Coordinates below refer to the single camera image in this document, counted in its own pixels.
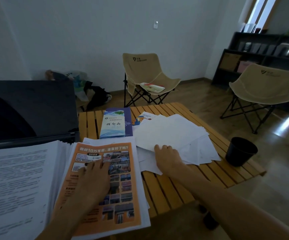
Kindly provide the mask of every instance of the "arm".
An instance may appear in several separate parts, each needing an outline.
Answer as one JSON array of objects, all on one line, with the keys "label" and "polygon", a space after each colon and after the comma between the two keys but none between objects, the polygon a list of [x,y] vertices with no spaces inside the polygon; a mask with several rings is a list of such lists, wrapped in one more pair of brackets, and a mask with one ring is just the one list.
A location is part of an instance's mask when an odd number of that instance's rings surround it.
[{"label": "arm", "polygon": [[155,146],[157,166],[179,181],[205,206],[231,239],[289,239],[289,227],[245,199],[200,177],[181,161],[177,150]]},{"label": "arm", "polygon": [[35,240],[70,240],[82,219],[103,200],[110,188],[109,163],[98,160],[79,169],[75,193]]}]

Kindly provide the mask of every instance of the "chair metal frame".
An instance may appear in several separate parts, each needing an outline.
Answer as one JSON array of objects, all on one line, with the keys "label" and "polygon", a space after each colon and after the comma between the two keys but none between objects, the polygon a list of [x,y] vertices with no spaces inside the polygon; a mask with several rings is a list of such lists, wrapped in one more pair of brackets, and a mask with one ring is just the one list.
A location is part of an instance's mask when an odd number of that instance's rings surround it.
[{"label": "chair metal frame", "polygon": [[137,87],[135,87],[134,91],[136,92],[136,94],[134,96],[132,96],[129,92],[128,94],[131,97],[131,100],[126,104],[126,93],[127,93],[127,89],[128,89],[128,81],[126,79],[126,73],[125,73],[125,79],[123,80],[124,84],[125,84],[125,89],[124,89],[124,108],[129,107],[131,104],[133,104],[135,106],[135,101],[137,101],[140,98],[143,98],[144,100],[147,101],[148,104],[154,102],[156,105],[159,104],[163,104],[163,100],[166,98],[166,96],[171,92],[174,91],[174,89],[172,89],[169,92],[166,92],[164,94],[160,94],[157,95],[158,97],[153,99],[151,97],[152,94],[150,94],[149,92],[147,92],[144,88],[140,87],[141,89],[139,90]]},{"label": "chair metal frame", "polygon": [[[238,108],[234,108],[235,104],[238,102],[238,105],[239,107]],[[265,105],[265,106],[262,106],[260,108],[255,108],[254,105],[257,105],[258,103],[252,103],[250,102],[250,105],[246,105],[246,106],[242,106],[241,102],[239,101],[239,97],[237,95],[233,95],[233,98],[229,104],[229,106],[226,108],[226,110],[223,112],[223,114],[220,116],[220,119],[225,119],[225,118],[228,118],[228,117],[232,117],[232,116],[237,116],[237,115],[241,115],[243,114],[244,117],[246,118],[246,121],[248,122],[251,130],[252,130],[252,133],[254,134],[258,134],[258,129],[260,128],[260,126],[267,120],[267,118],[270,116],[270,114],[273,112],[273,110],[276,108],[276,104],[272,104],[272,105]],[[244,108],[246,107],[250,107],[252,106],[252,110],[248,110],[248,111],[245,111]],[[228,116],[225,116],[224,117],[224,114],[228,111],[228,109],[231,107],[230,111],[234,111],[234,110],[237,110],[237,109],[241,109],[242,112],[241,113],[235,113],[235,114],[232,114],[232,115],[228,115]],[[267,114],[261,119],[261,117],[259,116],[258,114],[258,110],[260,109],[268,109],[268,112]],[[246,113],[250,113],[250,112],[255,112],[258,119],[259,119],[259,125],[257,126],[257,128],[254,130],[251,123],[250,123],[250,120],[248,119]]]}]

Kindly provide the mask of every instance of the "black cup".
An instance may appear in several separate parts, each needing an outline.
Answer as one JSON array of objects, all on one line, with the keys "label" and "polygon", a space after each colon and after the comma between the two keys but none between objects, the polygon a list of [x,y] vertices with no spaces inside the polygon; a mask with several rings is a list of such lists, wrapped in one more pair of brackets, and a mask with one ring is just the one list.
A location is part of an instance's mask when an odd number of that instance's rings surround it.
[{"label": "black cup", "polygon": [[239,167],[257,153],[258,148],[252,142],[241,137],[233,137],[225,158],[232,166]]}]

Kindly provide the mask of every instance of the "chair logo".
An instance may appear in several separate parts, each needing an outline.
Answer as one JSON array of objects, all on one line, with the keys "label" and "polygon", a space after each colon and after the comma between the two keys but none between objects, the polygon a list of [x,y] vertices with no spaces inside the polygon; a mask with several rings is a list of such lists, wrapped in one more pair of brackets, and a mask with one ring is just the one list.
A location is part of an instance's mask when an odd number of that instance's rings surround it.
[{"label": "chair logo", "polygon": [[132,57],[133,61],[146,61],[147,59],[141,60],[140,57]]}]

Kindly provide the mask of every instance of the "orange flyer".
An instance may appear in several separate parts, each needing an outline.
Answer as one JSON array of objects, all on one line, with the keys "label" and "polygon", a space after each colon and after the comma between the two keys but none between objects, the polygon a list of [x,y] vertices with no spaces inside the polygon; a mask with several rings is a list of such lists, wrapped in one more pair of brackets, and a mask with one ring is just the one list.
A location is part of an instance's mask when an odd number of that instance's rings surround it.
[{"label": "orange flyer", "polygon": [[78,182],[78,170],[95,160],[110,162],[110,190],[82,221],[73,236],[90,235],[141,224],[131,143],[91,146],[78,143],[73,154],[53,216],[61,210]]}]

